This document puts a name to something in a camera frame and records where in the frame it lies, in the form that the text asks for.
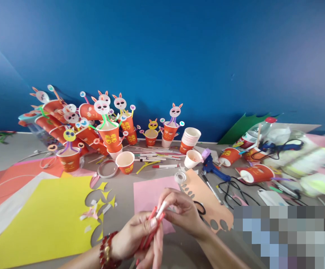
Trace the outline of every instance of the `table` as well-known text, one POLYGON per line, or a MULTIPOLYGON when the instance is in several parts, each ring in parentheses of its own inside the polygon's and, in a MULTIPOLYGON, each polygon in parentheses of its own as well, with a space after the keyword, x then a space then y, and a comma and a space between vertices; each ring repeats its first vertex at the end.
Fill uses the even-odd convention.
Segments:
MULTIPOLYGON (((23 159, 26 156, 33 154, 35 150, 45 151, 46 148, 42 143, 37 141, 37 139, 31 134, 15 134, 6 138, 7 145, 0 143, 0 170, 8 168, 17 161, 23 159)), ((156 146, 161 146, 161 142, 157 141, 156 146)), ((145 147, 145 141, 139 141, 141 147, 145 147)), ((171 146, 179 146, 180 142, 173 142, 171 146)), ((197 146, 203 148, 209 148, 211 150, 217 150, 218 153, 222 149, 226 148, 227 145, 215 145, 209 143, 199 143, 197 146)), ((85 158, 84 168, 96 171, 98 165, 95 162, 88 163, 89 160, 93 160, 98 157, 98 154, 91 154, 85 158)), ((43 158, 43 155, 38 155, 32 157, 31 159, 43 158)), ((175 164, 176 161, 167 160, 163 162, 164 164, 175 164)), ((143 163, 134 163, 134 172, 136 172, 143 163)), ((244 160, 239 160, 233 167, 246 166, 244 160)), ((104 234, 113 232, 115 230, 120 230, 125 225, 125 223, 134 215, 134 192, 133 183, 156 179, 166 176, 173 175, 176 169, 166 169, 161 171, 148 171, 152 168, 146 168, 142 170, 138 175, 123 175, 122 173, 117 173, 116 176, 110 179, 99 179, 97 185, 102 181, 108 182, 108 189, 113 189, 114 194, 116 194, 116 206, 113 210, 109 210, 104 218, 104 234)), ((222 167, 221 171, 230 176, 237 176, 237 172, 233 168, 222 167)), ((214 174, 207 174, 209 181, 212 186, 216 186, 221 180, 214 174)), ((241 189, 251 195, 256 201, 261 205, 264 205, 263 201, 257 194, 259 189, 257 186, 245 186, 239 184, 241 189)), ((87 200, 94 199, 94 193, 87 197, 87 200)), ((302 201, 308 205, 321 205, 321 203, 314 198, 303 197, 302 201)), ((163 247, 163 261, 162 268, 189 268, 189 269, 199 269, 199 268, 212 268, 209 264, 208 259, 204 255, 203 251, 199 247, 198 243, 188 234, 186 234, 181 228, 174 226, 176 233, 168 234, 164 236, 164 247, 163 247)), ((261 260, 252 252, 250 247, 248 247, 243 239, 233 230, 225 232, 220 230, 217 235, 221 240, 246 264, 251 268, 265 268, 261 260)), ((43 269, 43 268, 58 268, 62 264, 71 260, 71 257, 65 257, 56 260, 50 260, 42 263, 36 263, 31 265, 22 266, 20 268, 26 269, 43 269)), ((124 261, 121 268, 128 268, 132 260, 124 261)))

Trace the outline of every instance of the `green paper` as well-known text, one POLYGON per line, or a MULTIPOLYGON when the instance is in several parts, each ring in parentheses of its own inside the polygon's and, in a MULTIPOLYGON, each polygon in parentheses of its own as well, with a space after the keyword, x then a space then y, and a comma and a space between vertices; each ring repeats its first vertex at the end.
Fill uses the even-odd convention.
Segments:
POLYGON ((256 115, 246 117, 246 113, 231 127, 230 130, 217 143, 232 145, 241 138, 253 125, 264 121, 270 117, 270 113, 265 116, 257 117, 256 115))

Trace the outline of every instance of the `orange paper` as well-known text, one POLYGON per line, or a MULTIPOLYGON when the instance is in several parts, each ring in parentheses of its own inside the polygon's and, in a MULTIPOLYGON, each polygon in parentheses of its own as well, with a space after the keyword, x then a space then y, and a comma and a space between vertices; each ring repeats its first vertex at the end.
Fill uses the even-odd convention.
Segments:
MULTIPOLYGON (((188 188, 188 190, 185 192, 189 193, 190 191, 192 191, 192 194, 195 195, 193 200, 203 204, 206 209, 206 215, 203 215, 203 218, 209 224, 211 224, 211 220, 215 220, 219 229, 222 230, 223 228, 220 225, 220 220, 224 220, 230 230, 233 225, 233 214, 230 212, 230 210, 228 210, 226 206, 220 205, 214 193, 192 169, 189 169, 186 172, 186 176, 186 188, 188 188)), ((214 233, 217 233, 219 229, 212 230, 214 233)))

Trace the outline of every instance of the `bracelet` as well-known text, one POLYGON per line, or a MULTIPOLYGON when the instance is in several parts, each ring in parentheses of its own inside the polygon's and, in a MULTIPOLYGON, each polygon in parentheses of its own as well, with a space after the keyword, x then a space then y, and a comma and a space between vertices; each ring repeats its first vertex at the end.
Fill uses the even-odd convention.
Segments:
POLYGON ((99 256, 101 269, 115 269, 121 264, 121 261, 114 261, 112 258, 110 258, 111 241, 117 233, 118 232, 116 231, 105 236, 101 242, 99 256))

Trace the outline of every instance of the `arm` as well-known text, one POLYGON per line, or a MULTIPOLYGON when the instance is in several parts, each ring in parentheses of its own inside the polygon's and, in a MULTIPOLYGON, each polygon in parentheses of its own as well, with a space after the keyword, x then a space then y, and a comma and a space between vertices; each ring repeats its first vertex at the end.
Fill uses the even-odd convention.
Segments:
POLYGON ((197 240, 213 268, 249 268, 204 224, 193 200, 187 194, 166 188, 159 198, 158 207, 163 201, 167 202, 167 207, 176 207, 176 213, 164 211, 166 220, 180 226, 197 240))

